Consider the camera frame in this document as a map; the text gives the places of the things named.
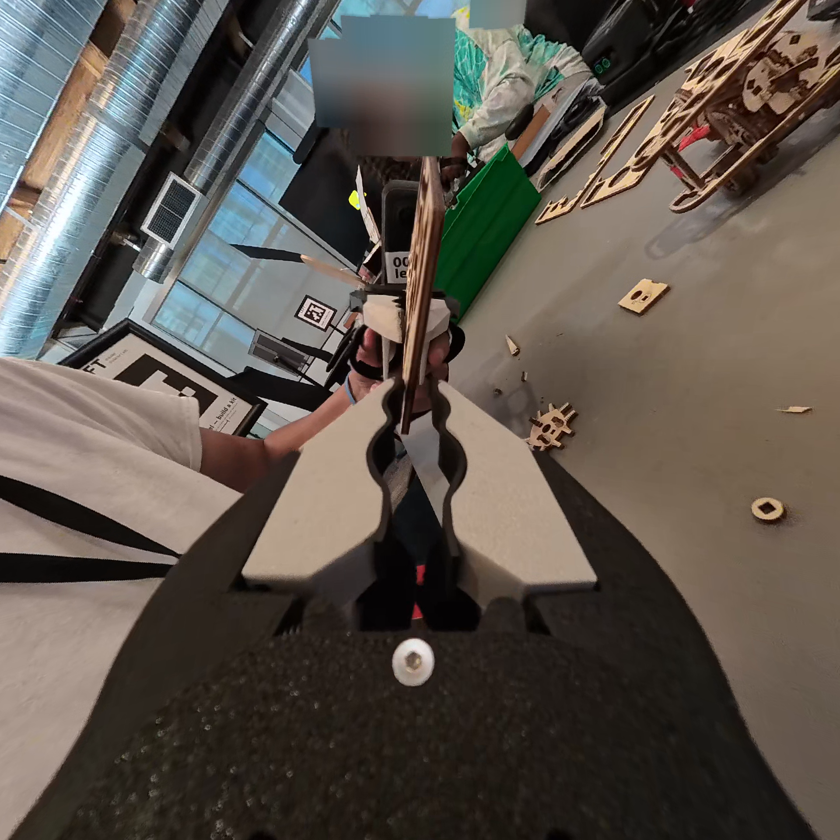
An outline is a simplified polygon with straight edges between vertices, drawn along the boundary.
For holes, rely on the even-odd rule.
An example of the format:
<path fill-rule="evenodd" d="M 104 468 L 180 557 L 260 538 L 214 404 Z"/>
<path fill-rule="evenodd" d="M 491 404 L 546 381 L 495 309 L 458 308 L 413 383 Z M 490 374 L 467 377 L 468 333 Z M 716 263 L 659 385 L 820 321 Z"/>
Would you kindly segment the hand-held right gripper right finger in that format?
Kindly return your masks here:
<path fill-rule="evenodd" d="M 536 453 L 452 385 L 427 423 L 427 496 L 443 531 L 427 625 L 468 629 L 498 599 L 590 594 L 597 576 Z"/>

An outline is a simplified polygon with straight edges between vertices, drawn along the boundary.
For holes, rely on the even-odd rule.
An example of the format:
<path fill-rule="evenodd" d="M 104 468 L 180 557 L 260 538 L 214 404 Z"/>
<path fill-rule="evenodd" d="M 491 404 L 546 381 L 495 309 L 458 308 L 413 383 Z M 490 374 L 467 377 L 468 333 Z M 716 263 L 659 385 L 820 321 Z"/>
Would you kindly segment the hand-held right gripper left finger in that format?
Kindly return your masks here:
<path fill-rule="evenodd" d="M 385 381 L 303 445 L 244 564 L 245 582 L 318 597 L 354 623 L 390 517 L 374 449 L 380 436 L 393 442 L 387 402 L 399 393 L 399 380 Z"/>

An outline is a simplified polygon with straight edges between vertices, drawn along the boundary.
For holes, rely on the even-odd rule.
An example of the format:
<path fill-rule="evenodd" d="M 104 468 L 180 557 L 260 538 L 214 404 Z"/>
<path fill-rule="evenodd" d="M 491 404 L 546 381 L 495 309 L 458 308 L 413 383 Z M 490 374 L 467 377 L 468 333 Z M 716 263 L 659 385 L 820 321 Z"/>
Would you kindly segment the plywood parts sheet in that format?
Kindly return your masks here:
<path fill-rule="evenodd" d="M 410 431 L 417 391 L 425 376 L 427 327 L 431 310 L 438 256 L 445 227 L 445 195 L 438 158 L 423 158 L 418 185 L 409 276 L 406 284 L 406 316 L 403 342 L 402 418 L 400 432 Z"/>

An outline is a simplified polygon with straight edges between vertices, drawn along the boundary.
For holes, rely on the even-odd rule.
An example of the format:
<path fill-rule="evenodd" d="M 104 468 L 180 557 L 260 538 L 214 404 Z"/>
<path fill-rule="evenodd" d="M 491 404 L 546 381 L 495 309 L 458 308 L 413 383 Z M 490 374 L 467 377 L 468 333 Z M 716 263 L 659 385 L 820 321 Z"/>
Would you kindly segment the wooden toothed gear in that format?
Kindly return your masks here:
<path fill-rule="evenodd" d="M 575 435 L 571 426 L 576 417 L 577 413 L 569 403 L 561 406 L 550 403 L 545 412 L 537 412 L 529 419 L 531 427 L 526 444 L 536 452 L 562 449 L 565 439 Z"/>

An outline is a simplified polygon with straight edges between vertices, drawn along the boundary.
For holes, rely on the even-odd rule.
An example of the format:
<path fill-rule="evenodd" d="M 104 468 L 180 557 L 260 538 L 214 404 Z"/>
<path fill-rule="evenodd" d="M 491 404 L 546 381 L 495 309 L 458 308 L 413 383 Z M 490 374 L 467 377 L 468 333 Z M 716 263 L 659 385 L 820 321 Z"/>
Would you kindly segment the person's left forearm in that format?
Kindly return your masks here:
<path fill-rule="evenodd" d="M 245 493 L 285 457 L 298 452 L 353 404 L 346 390 L 340 389 L 313 413 L 260 439 L 227 435 L 203 428 L 199 471 L 203 476 L 231 490 Z"/>

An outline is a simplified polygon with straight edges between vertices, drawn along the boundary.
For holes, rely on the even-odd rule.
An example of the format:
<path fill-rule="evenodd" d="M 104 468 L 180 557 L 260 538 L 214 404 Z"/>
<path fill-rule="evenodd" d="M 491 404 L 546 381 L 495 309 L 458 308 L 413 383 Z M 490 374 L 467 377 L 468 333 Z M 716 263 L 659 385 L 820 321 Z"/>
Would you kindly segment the person's left hand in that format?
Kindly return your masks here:
<path fill-rule="evenodd" d="M 350 370 L 347 374 L 358 402 L 383 384 L 382 337 L 359 327 L 350 344 Z"/>

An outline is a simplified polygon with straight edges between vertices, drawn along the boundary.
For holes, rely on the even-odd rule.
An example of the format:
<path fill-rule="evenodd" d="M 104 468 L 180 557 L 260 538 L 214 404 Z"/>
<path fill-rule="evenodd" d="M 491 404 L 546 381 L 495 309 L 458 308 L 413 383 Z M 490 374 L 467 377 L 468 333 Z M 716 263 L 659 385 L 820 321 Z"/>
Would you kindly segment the small square marker tag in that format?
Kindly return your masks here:
<path fill-rule="evenodd" d="M 315 329 L 327 331 L 331 328 L 337 314 L 336 308 L 307 295 L 296 310 L 295 318 Z"/>

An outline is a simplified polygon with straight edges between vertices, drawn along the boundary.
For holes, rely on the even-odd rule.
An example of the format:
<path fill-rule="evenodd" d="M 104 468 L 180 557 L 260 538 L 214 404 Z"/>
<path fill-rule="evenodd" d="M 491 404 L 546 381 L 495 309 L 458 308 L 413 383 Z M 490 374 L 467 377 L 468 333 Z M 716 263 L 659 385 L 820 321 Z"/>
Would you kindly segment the green plastic bin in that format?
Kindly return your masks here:
<path fill-rule="evenodd" d="M 540 203 L 540 194 L 503 146 L 447 210 L 435 288 L 462 319 Z"/>

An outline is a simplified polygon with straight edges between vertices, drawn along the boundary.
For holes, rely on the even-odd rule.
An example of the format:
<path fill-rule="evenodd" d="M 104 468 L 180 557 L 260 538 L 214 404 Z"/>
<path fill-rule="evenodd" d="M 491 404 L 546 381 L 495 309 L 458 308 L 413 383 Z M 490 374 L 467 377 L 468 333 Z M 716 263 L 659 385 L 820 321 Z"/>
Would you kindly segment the empty wooden cutout sheet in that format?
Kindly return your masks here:
<path fill-rule="evenodd" d="M 600 136 L 606 118 L 607 106 L 601 105 L 593 111 L 583 123 L 560 145 L 559 149 L 542 165 L 535 178 L 535 186 L 540 194 L 544 193 L 573 163 L 586 152 Z M 591 175 L 582 189 L 573 197 L 562 196 L 556 201 L 549 201 L 535 220 L 536 225 L 571 213 L 594 183 Z"/>
<path fill-rule="evenodd" d="M 601 157 L 595 172 L 591 175 L 582 191 L 583 197 L 579 201 L 581 208 L 603 202 L 609 197 L 631 189 L 644 178 L 647 168 L 640 161 L 642 160 L 643 146 L 653 137 L 655 133 L 653 130 L 651 130 L 645 141 L 637 147 L 628 161 L 616 173 L 610 176 L 604 176 L 603 173 L 610 160 L 620 151 L 624 141 L 635 130 L 638 122 L 645 115 L 654 100 L 655 95 L 652 95 L 633 106 L 609 140 L 605 142 L 601 149 Z"/>

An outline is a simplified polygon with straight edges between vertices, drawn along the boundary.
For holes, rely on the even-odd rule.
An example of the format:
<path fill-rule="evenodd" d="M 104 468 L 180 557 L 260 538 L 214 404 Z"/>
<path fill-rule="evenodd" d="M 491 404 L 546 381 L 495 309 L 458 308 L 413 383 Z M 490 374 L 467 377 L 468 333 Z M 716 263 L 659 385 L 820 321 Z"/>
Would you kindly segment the black framed marker sign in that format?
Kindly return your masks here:
<path fill-rule="evenodd" d="M 128 318 L 59 364 L 146 391 L 191 398 L 200 427 L 221 434 L 247 436 L 267 409 L 266 401 L 241 384 Z"/>

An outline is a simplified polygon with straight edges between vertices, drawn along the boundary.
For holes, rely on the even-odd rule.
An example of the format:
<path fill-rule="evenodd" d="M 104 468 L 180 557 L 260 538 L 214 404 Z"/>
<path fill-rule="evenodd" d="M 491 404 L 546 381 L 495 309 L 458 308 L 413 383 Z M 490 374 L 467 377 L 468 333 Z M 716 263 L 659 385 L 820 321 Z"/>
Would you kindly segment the square wooden plate with holes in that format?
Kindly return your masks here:
<path fill-rule="evenodd" d="M 618 306 L 638 316 L 645 314 L 670 289 L 666 283 L 640 280 L 619 302 Z"/>

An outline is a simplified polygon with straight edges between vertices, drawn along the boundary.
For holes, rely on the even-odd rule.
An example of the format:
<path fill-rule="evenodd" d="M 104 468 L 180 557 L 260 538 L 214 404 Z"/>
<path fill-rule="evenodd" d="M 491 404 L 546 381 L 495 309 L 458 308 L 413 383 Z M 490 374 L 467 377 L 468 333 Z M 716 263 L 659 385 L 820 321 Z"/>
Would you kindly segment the person's white shirt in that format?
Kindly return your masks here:
<path fill-rule="evenodd" d="M 240 494 L 200 473 L 194 399 L 2 358 L 2 476 L 183 553 Z M 84 727 L 154 580 L 2 584 L 1 833 L 37 801 Z"/>

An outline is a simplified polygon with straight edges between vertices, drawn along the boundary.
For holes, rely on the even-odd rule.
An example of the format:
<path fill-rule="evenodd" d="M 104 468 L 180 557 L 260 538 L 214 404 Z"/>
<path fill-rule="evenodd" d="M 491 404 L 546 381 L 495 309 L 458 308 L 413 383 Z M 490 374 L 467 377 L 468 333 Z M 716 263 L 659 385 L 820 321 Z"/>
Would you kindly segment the wooden biplane model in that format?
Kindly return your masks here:
<path fill-rule="evenodd" d="M 806 5 L 774 3 L 688 69 L 654 152 L 684 185 L 673 213 L 748 192 L 783 140 L 838 103 L 838 34 L 809 18 L 793 26 Z"/>

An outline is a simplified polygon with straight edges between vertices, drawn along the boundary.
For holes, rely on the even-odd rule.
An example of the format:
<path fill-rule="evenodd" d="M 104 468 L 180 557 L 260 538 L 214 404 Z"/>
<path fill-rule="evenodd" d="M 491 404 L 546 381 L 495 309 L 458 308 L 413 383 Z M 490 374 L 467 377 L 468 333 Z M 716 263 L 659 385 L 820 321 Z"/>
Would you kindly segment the silver spiral duct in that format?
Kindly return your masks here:
<path fill-rule="evenodd" d="M 179 245 L 141 229 L 171 174 L 203 199 L 221 191 L 257 118 L 337 2 L 201 2 L 140 135 L 150 150 L 126 195 L 122 222 L 138 235 L 133 268 L 160 281 Z"/>

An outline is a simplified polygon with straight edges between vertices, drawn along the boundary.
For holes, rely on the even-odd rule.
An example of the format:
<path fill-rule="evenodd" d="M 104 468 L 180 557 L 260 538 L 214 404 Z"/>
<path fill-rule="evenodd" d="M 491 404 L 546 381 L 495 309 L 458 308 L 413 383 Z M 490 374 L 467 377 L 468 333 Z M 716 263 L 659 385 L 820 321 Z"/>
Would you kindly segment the wall air vent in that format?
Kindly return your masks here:
<path fill-rule="evenodd" d="M 170 172 L 140 226 L 141 232 L 173 249 L 201 198 L 197 189 Z"/>

